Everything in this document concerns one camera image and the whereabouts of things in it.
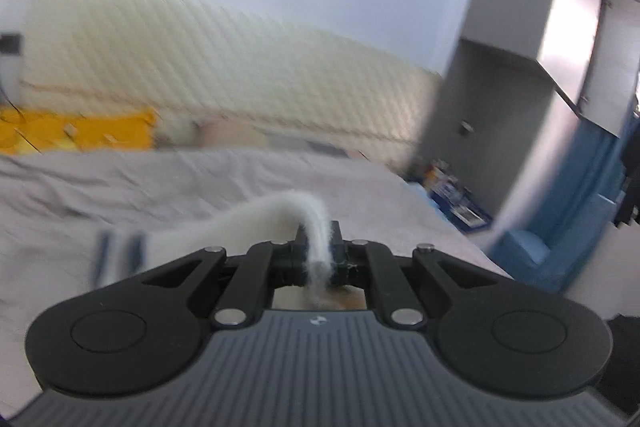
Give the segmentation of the white fleece striped sweater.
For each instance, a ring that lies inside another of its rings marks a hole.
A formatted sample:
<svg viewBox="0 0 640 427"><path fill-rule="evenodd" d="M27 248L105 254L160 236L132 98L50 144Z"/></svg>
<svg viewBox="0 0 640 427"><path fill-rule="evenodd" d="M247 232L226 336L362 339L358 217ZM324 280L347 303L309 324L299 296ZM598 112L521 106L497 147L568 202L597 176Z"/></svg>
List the white fleece striped sweater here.
<svg viewBox="0 0 640 427"><path fill-rule="evenodd" d="M303 191L260 196L221 210L205 220L186 221L151 232L110 230L99 243L93 286L104 287L157 268L201 249L222 247L245 254L262 242L284 243L298 230L306 233L303 283L287 283L274 292L272 305L287 310L360 310L366 306L361 289L330 285L337 273L330 259L332 223L324 202Z"/></svg>

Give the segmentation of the blue storage tray with items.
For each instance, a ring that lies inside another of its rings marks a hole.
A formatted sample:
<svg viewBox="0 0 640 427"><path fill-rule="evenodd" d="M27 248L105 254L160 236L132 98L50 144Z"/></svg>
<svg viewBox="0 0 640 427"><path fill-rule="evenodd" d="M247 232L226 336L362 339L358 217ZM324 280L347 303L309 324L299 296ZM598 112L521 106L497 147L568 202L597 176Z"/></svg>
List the blue storage tray with items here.
<svg viewBox="0 0 640 427"><path fill-rule="evenodd" d="M488 230L494 221L454 175L447 161L433 159L422 171L409 174L406 181L416 194L463 234Z"/></svg>

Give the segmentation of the blue curtain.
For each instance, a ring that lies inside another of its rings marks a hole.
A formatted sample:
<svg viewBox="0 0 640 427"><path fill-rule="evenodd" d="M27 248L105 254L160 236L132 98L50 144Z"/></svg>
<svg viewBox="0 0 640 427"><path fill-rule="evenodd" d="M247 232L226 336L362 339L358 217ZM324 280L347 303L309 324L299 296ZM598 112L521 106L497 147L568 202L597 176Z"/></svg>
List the blue curtain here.
<svg viewBox="0 0 640 427"><path fill-rule="evenodd" d="M624 179L620 155L637 124L628 116L616 136L583 120L533 218L503 234L489 251L491 261L518 282L565 291L614 217Z"/></svg>

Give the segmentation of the cream quilted mattress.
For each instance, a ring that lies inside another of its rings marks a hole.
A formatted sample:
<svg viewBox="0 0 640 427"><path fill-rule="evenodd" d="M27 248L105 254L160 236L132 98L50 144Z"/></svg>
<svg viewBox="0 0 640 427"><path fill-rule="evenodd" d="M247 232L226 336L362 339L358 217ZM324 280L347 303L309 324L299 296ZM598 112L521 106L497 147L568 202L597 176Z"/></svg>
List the cream quilted mattress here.
<svg viewBox="0 0 640 427"><path fill-rule="evenodd" d="M197 121L410 160L442 80L332 32L194 0L30 0L25 105L115 115L152 108L179 145Z"/></svg>

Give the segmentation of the grey bed sheet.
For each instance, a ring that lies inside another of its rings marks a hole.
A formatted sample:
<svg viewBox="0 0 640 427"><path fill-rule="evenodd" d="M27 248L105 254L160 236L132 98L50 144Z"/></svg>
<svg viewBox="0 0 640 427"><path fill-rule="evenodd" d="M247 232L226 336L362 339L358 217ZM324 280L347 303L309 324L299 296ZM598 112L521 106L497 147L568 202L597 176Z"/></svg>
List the grey bed sheet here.
<svg viewBox="0 0 640 427"><path fill-rule="evenodd" d="M210 148L6 156L1 161L1 410L39 390L24 353L30 322L86 291L108 229L145 231L205 219L271 192L326 203L344 236L398 255L431 243L484 269L490 260L383 165L289 150Z"/></svg>

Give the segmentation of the grey wardrobe cabinet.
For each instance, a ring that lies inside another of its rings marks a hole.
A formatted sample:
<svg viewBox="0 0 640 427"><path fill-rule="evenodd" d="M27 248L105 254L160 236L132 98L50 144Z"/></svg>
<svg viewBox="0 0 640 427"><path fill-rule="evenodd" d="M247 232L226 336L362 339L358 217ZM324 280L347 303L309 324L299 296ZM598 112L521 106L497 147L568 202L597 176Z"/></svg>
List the grey wardrobe cabinet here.
<svg viewBox="0 0 640 427"><path fill-rule="evenodd" d="M491 215L488 251L544 199L578 125L601 0L471 0L416 159L447 161ZM474 133L459 134L462 120Z"/></svg>

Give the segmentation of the yellow cloth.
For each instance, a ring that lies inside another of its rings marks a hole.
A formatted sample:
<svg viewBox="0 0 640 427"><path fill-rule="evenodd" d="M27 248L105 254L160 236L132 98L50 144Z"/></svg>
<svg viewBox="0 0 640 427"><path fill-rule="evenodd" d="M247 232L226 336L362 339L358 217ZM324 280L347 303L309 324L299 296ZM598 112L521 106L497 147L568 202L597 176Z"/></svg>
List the yellow cloth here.
<svg viewBox="0 0 640 427"><path fill-rule="evenodd" d="M1 109L1 154L30 155L66 150L151 150L156 114L153 109L106 116Z"/></svg>

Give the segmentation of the black wall socket left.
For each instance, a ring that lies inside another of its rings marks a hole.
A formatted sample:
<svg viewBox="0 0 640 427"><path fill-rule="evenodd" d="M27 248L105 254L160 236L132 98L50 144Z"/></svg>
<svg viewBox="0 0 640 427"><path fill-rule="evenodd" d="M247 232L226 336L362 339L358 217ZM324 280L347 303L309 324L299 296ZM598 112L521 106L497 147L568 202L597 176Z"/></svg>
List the black wall socket left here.
<svg viewBox="0 0 640 427"><path fill-rule="evenodd" d="M0 54L3 56L20 56L22 35L19 32L4 32L0 35Z"/></svg>

